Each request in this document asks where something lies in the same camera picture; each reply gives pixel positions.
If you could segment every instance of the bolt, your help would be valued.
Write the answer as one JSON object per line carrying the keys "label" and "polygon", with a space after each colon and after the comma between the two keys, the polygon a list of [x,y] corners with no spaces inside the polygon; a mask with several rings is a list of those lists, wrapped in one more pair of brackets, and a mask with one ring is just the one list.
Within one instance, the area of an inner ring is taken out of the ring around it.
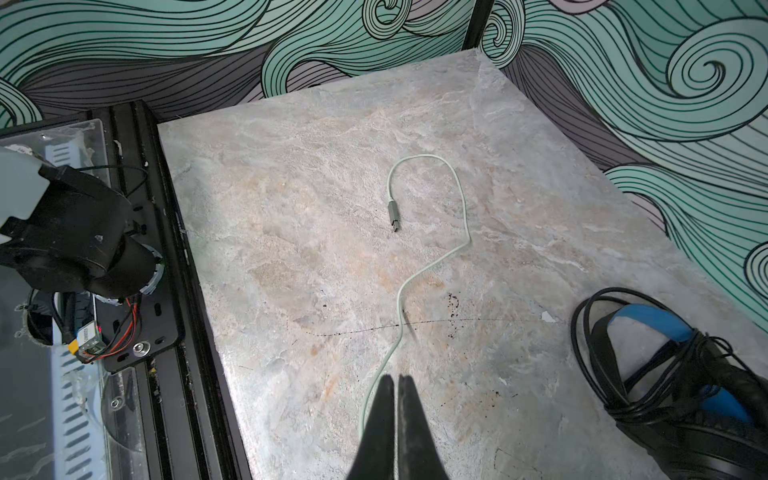
{"label": "bolt", "polygon": [[123,406],[123,397],[121,397],[121,396],[116,396],[116,397],[114,397],[114,398],[112,399],[112,401],[111,401],[111,402],[109,402],[109,406],[110,406],[110,408],[111,408],[111,409],[113,409],[113,410],[119,410],[119,409],[120,409],[120,407],[122,407],[122,406]]}
{"label": "bolt", "polygon": [[139,342],[136,345],[134,345],[134,355],[135,356],[145,356],[149,353],[149,342]]}

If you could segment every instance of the white usb cable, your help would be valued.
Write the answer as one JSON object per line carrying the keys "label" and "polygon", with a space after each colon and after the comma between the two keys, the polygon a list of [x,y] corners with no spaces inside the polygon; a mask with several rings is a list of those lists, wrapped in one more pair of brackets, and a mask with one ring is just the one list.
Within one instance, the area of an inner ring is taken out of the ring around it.
{"label": "white usb cable", "polygon": [[458,247],[452,249],[451,251],[445,253],[440,258],[435,260],[434,262],[430,263],[429,265],[425,266],[418,272],[414,273],[413,275],[409,276],[408,279],[402,283],[400,286],[400,289],[397,291],[397,297],[396,297],[396,309],[397,309],[397,323],[398,323],[398,334],[397,334],[397,340],[395,343],[389,348],[389,351],[384,356],[384,360],[382,361],[382,364],[379,366],[379,369],[376,370],[376,374],[373,376],[373,379],[371,380],[371,385],[368,387],[368,391],[366,392],[365,400],[362,402],[362,407],[360,408],[360,416],[359,416],[359,425],[358,425],[358,436],[360,439],[362,439],[362,431],[365,429],[366,426],[366,410],[368,409],[368,401],[371,397],[371,392],[373,391],[373,387],[376,385],[376,382],[379,380],[379,377],[382,375],[382,372],[384,371],[384,367],[386,366],[387,362],[389,361],[389,357],[392,356],[392,354],[395,352],[397,347],[400,345],[400,341],[402,340],[402,331],[403,331],[403,323],[406,322],[406,320],[402,316],[402,291],[406,288],[406,285],[408,285],[411,280],[415,279],[420,274],[424,273],[425,271],[429,270],[430,268],[434,267],[438,263],[442,262],[446,258],[450,257],[460,249],[466,247],[472,242],[472,238],[469,236],[469,226],[467,225],[467,202],[464,199],[464,191],[462,190],[462,184],[458,181],[458,175],[456,174],[456,170],[451,167],[451,164],[449,164],[445,158],[438,157],[437,155],[432,154],[418,154],[418,155],[412,155],[410,157],[404,157],[398,160],[394,165],[392,165],[392,168],[389,170],[389,175],[386,179],[386,195],[389,200],[389,203],[387,204],[387,208],[389,210],[389,222],[392,224],[392,228],[394,228],[395,232],[400,229],[400,214],[397,209],[397,203],[395,202],[395,199],[392,198],[392,173],[395,171],[398,165],[400,165],[402,162],[406,160],[411,160],[412,158],[420,158],[420,157],[430,157],[430,158],[437,158],[442,163],[448,165],[448,168],[451,169],[451,173],[453,174],[453,177],[456,179],[456,185],[458,186],[458,192],[462,196],[462,215],[464,217],[464,231],[467,233],[467,239],[464,243],[459,245]]}

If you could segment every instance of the marble surface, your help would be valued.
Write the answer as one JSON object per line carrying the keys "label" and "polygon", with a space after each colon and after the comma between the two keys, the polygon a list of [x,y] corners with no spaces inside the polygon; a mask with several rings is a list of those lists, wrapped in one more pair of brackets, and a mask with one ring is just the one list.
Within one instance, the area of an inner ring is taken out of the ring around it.
{"label": "marble surface", "polygon": [[[477,51],[160,125],[254,478],[344,478],[366,387],[410,374],[451,478],[661,478],[603,412],[567,319],[605,286],[757,372],[768,338]],[[624,340],[636,339],[629,336]]]}

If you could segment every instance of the teal wave mural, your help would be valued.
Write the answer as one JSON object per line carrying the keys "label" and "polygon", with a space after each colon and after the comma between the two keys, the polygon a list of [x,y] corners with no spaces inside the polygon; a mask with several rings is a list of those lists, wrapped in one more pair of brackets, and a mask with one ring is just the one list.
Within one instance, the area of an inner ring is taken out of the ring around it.
{"label": "teal wave mural", "polygon": [[768,331],[768,4],[497,0],[481,47]]}
{"label": "teal wave mural", "polygon": [[[445,55],[461,49],[473,6],[474,0],[13,2],[0,8],[0,127],[140,97],[173,118],[285,93],[291,71],[308,61],[355,76]],[[196,86],[222,70],[227,78]],[[182,99],[186,87],[194,95]]]}

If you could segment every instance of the black headphones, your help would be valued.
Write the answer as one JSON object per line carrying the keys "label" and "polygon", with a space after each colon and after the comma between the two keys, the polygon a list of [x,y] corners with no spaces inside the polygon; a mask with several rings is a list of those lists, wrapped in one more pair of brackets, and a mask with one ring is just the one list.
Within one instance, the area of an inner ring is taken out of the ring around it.
{"label": "black headphones", "polygon": [[[626,293],[651,306],[607,293]],[[620,308],[590,326],[595,302]],[[608,326],[619,316],[644,323],[669,339],[625,380],[608,337]],[[578,345],[580,317],[591,371]],[[613,287],[576,307],[571,345],[581,372],[616,426],[644,447],[669,478],[768,479],[768,382],[744,364],[726,340],[702,334],[643,293]],[[659,379],[642,398],[630,400],[628,394],[637,382],[657,367],[663,367]]]}

